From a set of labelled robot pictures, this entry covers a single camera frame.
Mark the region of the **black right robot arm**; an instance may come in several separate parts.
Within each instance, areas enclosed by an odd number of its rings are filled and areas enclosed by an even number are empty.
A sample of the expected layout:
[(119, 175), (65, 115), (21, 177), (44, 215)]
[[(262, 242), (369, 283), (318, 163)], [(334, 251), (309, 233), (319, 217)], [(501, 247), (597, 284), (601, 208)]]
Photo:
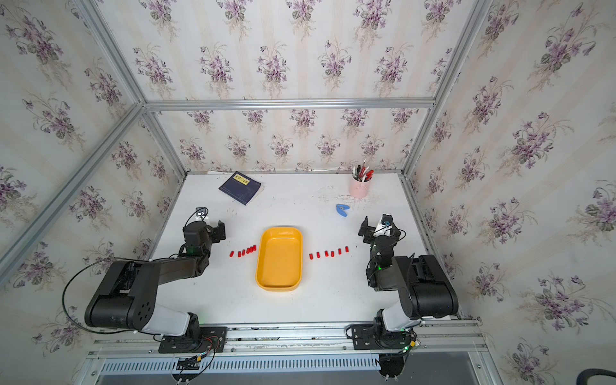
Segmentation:
[(364, 218), (359, 237), (369, 245), (367, 285), (376, 292), (396, 292), (398, 302), (375, 316), (378, 334), (398, 333), (425, 318), (442, 319), (459, 311), (457, 293), (433, 255), (396, 256), (395, 246), (406, 237), (393, 216), (383, 214), (376, 226)]

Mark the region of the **yellow plastic storage tray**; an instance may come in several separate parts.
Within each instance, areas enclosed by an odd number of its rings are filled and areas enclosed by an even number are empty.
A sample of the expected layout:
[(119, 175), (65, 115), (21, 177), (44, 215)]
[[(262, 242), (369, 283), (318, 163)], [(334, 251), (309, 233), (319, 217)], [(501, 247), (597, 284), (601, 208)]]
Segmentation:
[(303, 235), (294, 227), (272, 227), (261, 237), (256, 283), (272, 292), (295, 290), (303, 276)]

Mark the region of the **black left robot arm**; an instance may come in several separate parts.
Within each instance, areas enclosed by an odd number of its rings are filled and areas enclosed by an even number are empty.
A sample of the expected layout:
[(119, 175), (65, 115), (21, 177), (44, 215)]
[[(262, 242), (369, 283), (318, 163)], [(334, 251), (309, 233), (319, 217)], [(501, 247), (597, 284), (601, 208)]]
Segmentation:
[(210, 265), (212, 246), (226, 240), (226, 225), (205, 220), (209, 210), (196, 209), (182, 228), (184, 243), (167, 258), (137, 261), (117, 258), (112, 262), (84, 312), (85, 324), (70, 315), (66, 303), (69, 284), (61, 294), (61, 306), (73, 326), (96, 335), (134, 331), (189, 341), (201, 339), (198, 316), (157, 304), (158, 288), (202, 276)]

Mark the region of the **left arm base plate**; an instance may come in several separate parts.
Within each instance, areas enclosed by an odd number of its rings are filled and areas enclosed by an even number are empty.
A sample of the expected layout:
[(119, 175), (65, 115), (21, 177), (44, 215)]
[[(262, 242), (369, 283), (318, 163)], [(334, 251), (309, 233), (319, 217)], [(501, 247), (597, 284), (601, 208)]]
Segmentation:
[(227, 327), (201, 327), (196, 336), (164, 336), (159, 354), (197, 354), (212, 349), (221, 353), (226, 343)]

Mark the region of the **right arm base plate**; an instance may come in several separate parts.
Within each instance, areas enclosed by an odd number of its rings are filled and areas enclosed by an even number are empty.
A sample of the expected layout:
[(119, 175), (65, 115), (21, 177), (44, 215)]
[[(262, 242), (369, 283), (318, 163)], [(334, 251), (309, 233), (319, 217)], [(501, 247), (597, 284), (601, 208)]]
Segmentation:
[(356, 351), (410, 351), (417, 345), (417, 335), (412, 330), (389, 331), (372, 324), (351, 324), (345, 328), (345, 335), (352, 341)]

